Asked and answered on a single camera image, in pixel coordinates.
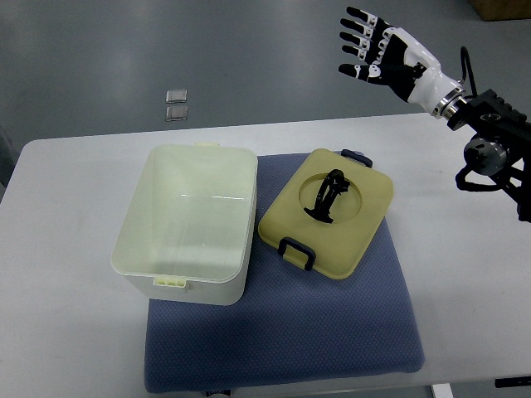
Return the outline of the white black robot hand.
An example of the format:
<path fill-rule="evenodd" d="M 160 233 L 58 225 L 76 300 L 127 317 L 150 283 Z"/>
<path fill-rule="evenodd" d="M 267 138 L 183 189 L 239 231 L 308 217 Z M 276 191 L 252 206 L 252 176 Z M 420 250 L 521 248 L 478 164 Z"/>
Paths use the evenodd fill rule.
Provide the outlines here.
<path fill-rule="evenodd" d="M 383 85 L 401 100 L 441 118 L 464 98 L 462 84 L 445 75 L 441 63 L 413 36 L 356 7 L 346 9 L 342 51 L 360 65 L 342 64 L 339 72 L 372 85 Z"/>

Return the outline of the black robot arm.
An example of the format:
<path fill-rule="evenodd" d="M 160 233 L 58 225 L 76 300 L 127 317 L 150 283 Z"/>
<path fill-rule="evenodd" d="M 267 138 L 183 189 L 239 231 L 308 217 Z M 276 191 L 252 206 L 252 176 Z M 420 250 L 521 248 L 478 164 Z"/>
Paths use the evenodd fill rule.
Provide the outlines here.
<path fill-rule="evenodd" d="M 466 144 L 465 166 L 456 174 L 466 192 L 503 191 L 517 205 L 520 221 L 530 221 L 530 122 L 493 90 L 474 98 L 455 95 L 441 111 L 456 131 L 467 125 L 475 134 Z"/>

